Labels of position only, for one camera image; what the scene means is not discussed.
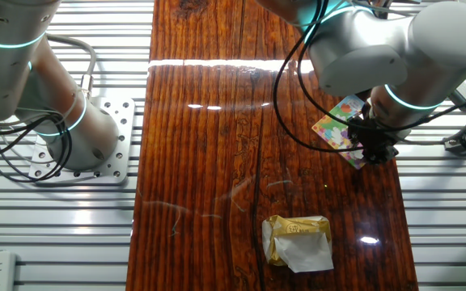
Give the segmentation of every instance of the black cable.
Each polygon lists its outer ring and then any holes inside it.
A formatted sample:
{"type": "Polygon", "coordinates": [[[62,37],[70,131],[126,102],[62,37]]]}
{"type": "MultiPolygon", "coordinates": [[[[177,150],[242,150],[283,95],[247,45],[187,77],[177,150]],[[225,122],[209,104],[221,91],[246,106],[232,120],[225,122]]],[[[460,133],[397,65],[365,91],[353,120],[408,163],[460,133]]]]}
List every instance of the black cable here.
{"type": "Polygon", "coordinates": [[[42,176],[40,178],[30,177],[28,174],[23,173],[16,166],[14,166],[11,163],[11,161],[4,154],[1,154],[3,160],[5,160],[5,162],[12,169],[14,169],[14,171],[16,171],[18,174],[20,174],[21,176],[23,176],[24,178],[27,178],[27,179],[26,180],[16,179],[16,178],[11,177],[10,175],[4,173],[1,169],[0,169],[0,175],[6,177],[7,179],[9,179],[11,181],[18,182],[18,183],[36,183],[36,182],[44,181],[44,180],[47,180],[47,179],[51,179],[54,176],[57,176],[64,169],[64,167],[66,166],[68,160],[70,159],[71,150],[73,148],[73,141],[71,139],[70,131],[68,129],[66,129],[65,125],[64,125],[64,127],[61,127],[59,124],[56,123],[56,126],[57,126],[57,131],[59,132],[59,136],[61,137],[61,142],[62,142],[61,158],[59,159],[59,161],[57,162],[55,167],[49,173],[47,173],[46,175],[44,175],[44,176],[42,176]],[[65,157],[64,153],[66,152],[66,138],[67,138],[68,152],[67,152],[67,155],[65,157]]]}
{"type": "Polygon", "coordinates": [[[3,154],[5,152],[7,152],[9,149],[11,149],[12,147],[14,147],[19,141],[21,141],[27,134],[29,134],[33,129],[35,129],[37,126],[39,126],[39,124],[41,124],[42,122],[46,121],[46,120],[51,120],[52,117],[51,116],[45,116],[45,117],[42,117],[40,118],[39,120],[36,120],[34,122],[32,122],[31,124],[27,125],[27,126],[24,126],[24,128],[26,129],[23,133],[21,133],[13,142],[11,142],[6,148],[4,149],[0,149],[0,154],[3,154]]]}
{"type": "Polygon", "coordinates": [[[36,121],[33,121],[32,123],[25,125],[23,127],[17,128],[17,129],[12,129],[12,130],[7,130],[7,131],[0,131],[0,135],[9,135],[9,134],[14,134],[14,133],[20,133],[24,130],[28,130],[30,128],[34,129],[36,128],[39,124],[43,123],[45,120],[50,119],[51,116],[44,116],[36,121]]]}
{"type": "MultiPolygon", "coordinates": [[[[313,19],[319,19],[321,17],[324,16],[324,13],[326,12],[326,9],[327,9],[327,6],[328,6],[328,0],[324,0],[323,1],[323,6],[320,8],[320,4],[318,2],[318,6],[316,8],[316,12],[314,14],[314,18],[313,19]]],[[[283,130],[289,135],[290,138],[292,138],[295,142],[297,142],[298,144],[300,144],[301,146],[304,146],[310,150],[317,150],[317,151],[320,151],[320,152],[326,152],[326,153],[341,153],[341,152],[349,152],[349,151],[354,151],[354,150],[362,150],[362,147],[356,147],[356,148],[352,148],[352,149],[341,149],[341,150],[334,150],[334,149],[323,149],[323,148],[320,148],[320,147],[316,147],[316,146],[313,146],[313,145],[308,145],[307,143],[299,140],[290,130],[289,128],[287,128],[287,126],[285,125],[285,122],[283,121],[283,118],[282,118],[282,115],[280,114],[280,110],[278,108],[278,105],[277,105],[277,91],[278,91],[278,85],[280,83],[280,79],[282,78],[282,75],[283,75],[283,71],[285,70],[287,64],[289,63],[290,59],[292,58],[292,56],[294,55],[294,53],[298,50],[299,46],[301,45],[301,43],[303,42],[303,40],[307,37],[308,35],[308,32],[310,32],[312,29],[312,26],[310,27],[307,27],[307,29],[305,30],[305,32],[302,34],[302,36],[299,38],[298,42],[296,42],[296,44],[294,45],[294,47],[291,49],[290,53],[287,55],[287,57],[285,58],[283,64],[282,64],[282,67],[281,69],[278,71],[277,73],[277,76],[276,76],[276,79],[274,80],[274,87],[273,87],[273,103],[274,103],[274,112],[276,113],[276,117],[277,117],[277,120],[278,122],[280,123],[280,125],[282,126],[283,130]]]]}

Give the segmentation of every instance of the metal bracket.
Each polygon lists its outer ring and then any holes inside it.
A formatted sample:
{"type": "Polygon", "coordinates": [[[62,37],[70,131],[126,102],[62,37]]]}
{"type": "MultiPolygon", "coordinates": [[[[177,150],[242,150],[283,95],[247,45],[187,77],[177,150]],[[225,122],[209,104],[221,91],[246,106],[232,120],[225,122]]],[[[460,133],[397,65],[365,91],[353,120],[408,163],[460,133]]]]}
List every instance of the metal bracket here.
{"type": "MultiPolygon", "coordinates": [[[[91,171],[72,171],[64,169],[60,175],[37,183],[43,186],[77,185],[118,185],[127,179],[129,169],[129,153],[132,141],[134,101],[130,98],[112,99],[107,97],[91,98],[96,107],[106,111],[116,122],[118,127],[118,143],[111,156],[100,166],[91,171]]],[[[48,148],[42,138],[37,137],[32,160],[43,162],[52,160],[48,148]]],[[[41,177],[55,167],[55,162],[50,164],[36,164],[30,166],[29,175],[41,177]]]]}

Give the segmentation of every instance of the wooden table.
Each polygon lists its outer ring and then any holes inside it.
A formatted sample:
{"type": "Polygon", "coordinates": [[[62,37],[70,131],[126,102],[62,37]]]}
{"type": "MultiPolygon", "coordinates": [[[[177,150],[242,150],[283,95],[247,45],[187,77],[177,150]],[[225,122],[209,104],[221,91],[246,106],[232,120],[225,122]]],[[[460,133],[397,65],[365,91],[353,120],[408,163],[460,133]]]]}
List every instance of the wooden table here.
{"type": "MultiPolygon", "coordinates": [[[[277,123],[272,85],[298,38],[253,0],[155,1],[128,291],[417,289],[396,164],[357,171],[277,123]],[[328,218],[334,270],[268,265],[261,223],[274,214],[328,218]]],[[[290,68],[284,119],[328,148],[290,68]]],[[[305,80],[317,88],[313,72],[305,80]]]]}

